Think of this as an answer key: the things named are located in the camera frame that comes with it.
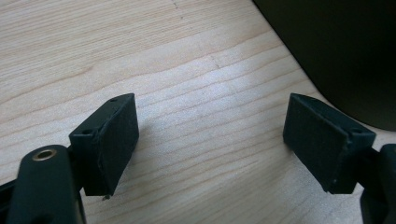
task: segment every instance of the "wooden table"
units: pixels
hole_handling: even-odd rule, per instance
[[[1,184],[134,92],[138,146],[89,223],[361,223],[361,187],[323,192],[283,144],[289,94],[323,98],[249,0],[4,0],[0,50]]]

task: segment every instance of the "black object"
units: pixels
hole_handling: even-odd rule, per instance
[[[292,94],[283,132],[325,191],[350,194],[364,188],[364,223],[396,223],[396,144],[372,149],[375,133],[321,101]]]
[[[0,187],[0,223],[86,223],[79,191],[113,195],[139,137],[134,95],[107,101],[70,133],[71,146],[28,153]]]
[[[254,2],[332,104],[396,131],[396,1]]]

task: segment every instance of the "table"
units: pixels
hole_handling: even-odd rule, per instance
[[[5,0],[0,50],[0,184],[134,92],[137,148],[89,223],[361,223],[361,187],[323,192],[283,144],[289,94],[324,99],[249,0]]]

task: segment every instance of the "light wood tabletop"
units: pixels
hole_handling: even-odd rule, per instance
[[[89,223],[362,223],[361,187],[323,192],[283,144],[290,93],[324,99],[250,0],[3,0],[0,52],[0,184],[134,92],[138,145]]]

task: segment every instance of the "metal ring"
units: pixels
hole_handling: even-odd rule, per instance
[[[52,157],[54,157],[56,155],[56,150],[55,149],[44,149],[41,150],[39,152],[37,152],[34,156],[33,156],[33,160],[34,161],[46,161]]]

